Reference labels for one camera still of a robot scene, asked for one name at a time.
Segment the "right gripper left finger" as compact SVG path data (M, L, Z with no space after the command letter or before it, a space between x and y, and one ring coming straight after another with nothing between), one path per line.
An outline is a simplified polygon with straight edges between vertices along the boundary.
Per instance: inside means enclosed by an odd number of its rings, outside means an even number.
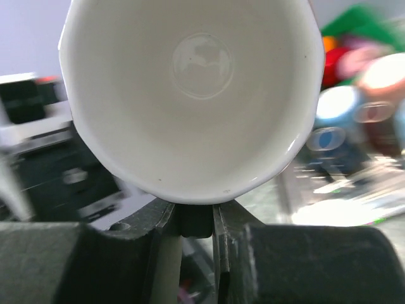
M1 223L2 303L175 303L176 209L153 201L110 231Z

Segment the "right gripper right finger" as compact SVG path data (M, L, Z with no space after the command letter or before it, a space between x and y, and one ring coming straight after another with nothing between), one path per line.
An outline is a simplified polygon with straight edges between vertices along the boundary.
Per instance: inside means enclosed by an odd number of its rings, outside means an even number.
M403 303L404 271L378 229L266 225L213 207L218 303Z

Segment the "grey blue faceted mug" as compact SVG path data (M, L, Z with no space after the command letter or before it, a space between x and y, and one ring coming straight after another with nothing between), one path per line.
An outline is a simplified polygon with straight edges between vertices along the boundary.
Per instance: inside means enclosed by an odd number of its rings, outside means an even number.
M309 1L72 1L58 50L84 143L197 238L295 158L324 69Z

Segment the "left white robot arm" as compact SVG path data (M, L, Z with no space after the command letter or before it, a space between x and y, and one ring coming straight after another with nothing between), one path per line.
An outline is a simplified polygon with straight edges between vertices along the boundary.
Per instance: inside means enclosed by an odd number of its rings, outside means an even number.
M126 193L79 136L57 77L1 77L1 220L93 222Z

